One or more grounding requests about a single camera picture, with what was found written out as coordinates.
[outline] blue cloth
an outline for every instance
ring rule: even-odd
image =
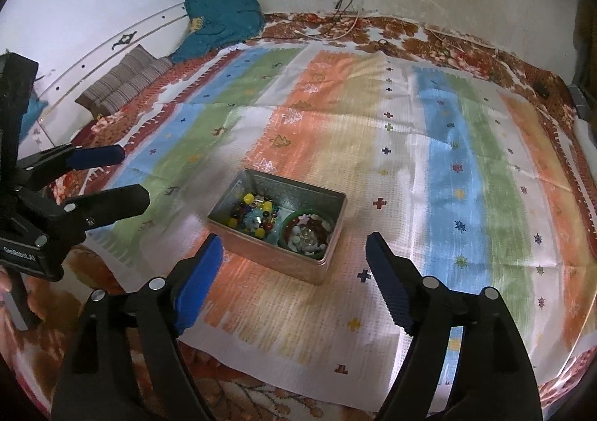
[[[27,113],[25,113],[23,119],[21,120],[21,134],[19,135],[19,143],[25,139],[29,133],[29,130],[34,127],[35,122],[40,117],[42,111],[47,105],[48,103],[38,100],[37,94],[35,94],[35,91],[32,91],[31,97],[29,98]]]
[[[191,22],[203,22],[170,56],[175,64],[255,37],[265,25],[257,0],[184,0],[184,5]]]

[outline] colorful rug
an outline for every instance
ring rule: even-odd
[[[59,195],[142,183],[152,204],[140,218],[91,234],[88,245],[113,277],[96,255],[76,248],[65,263],[74,273],[63,282],[67,291],[36,286],[45,295],[40,305],[51,299],[76,310],[92,288],[136,289],[167,274],[201,244],[205,216],[249,166],[344,191],[348,219],[321,287],[227,255],[183,341],[285,390],[184,347],[218,417],[366,416],[313,399],[380,406],[408,337],[392,324],[367,271],[363,245],[373,230],[452,288],[500,289],[538,381],[557,377],[583,328],[595,330],[597,271],[594,184],[562,124],[490,82],[337,45],[260,41],[229,49],[178,67],[182,82],[154,87],[97,123],[81,141],[119,142],[126,162],[70,174]],[[76,318],[52,312],[38,332],[7,334],[14,344],[3,348],[46,407]],[[447,389],[459,342],[455,331],[441,379]],[[147,378],[141,363],[138,369]],[[552,402],[562,384],[546,386],[543,398]]]

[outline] green bowl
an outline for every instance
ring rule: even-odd
[[[292,249],[290,249],[288,247],[288,244],[286,243],[286,240],[284,239],[284,231],[286,231],[286,227],[288,227],[288,225],[290,224],[290,222],[293,221],[293,219],[300,217],[303,214],[311,215],[312,213],[316,213],[323,220],[325,220],[329,224],[334,225],[334,222],[332,221],[332,219],[329,218],[329,216],[326,213],[321,213],[315,209],[301,209],[299,211],[297,210],[296,212],[291,213],[286,219],[284,219],[284,222],[282,222],[282,226],[280,227],[280,238],[278,239],[278,246],[290,251],[291,253],[300,254],[301,256],[305,256],[309,259],[319,260],[319,259],[323,258],[323,256],[325,255],[325,251],[319,251],[317,254],[313,254],[313,256],[307,256],[306,254],[297,253],[297,252],[293,251]]]

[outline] metal pivot screw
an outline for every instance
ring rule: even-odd
[[[161,290],[165,284],[166,280],[164,278],[153,278],[149,282],[149,289],[154,291]]]
[[[93,293],[91,293],[91,299],[94,302],[99,302],[104,298],[104,296],[106,296],[106,292],[104,290],[95,290]]]
[[[487,296],[490,300],[496,300],[500,297],[500,294],[495,288],[486,288],[485,296]]]
[[[430,290],[434,290],[440,285],[440,280],[434,277],[424,277],[423,278],[423,286],[425,288],[429,288]]]
[[[45,246],[47,243],[48,243],[48,236],[40,236],[37,239],[35,239],[35,245],[38,248]]]

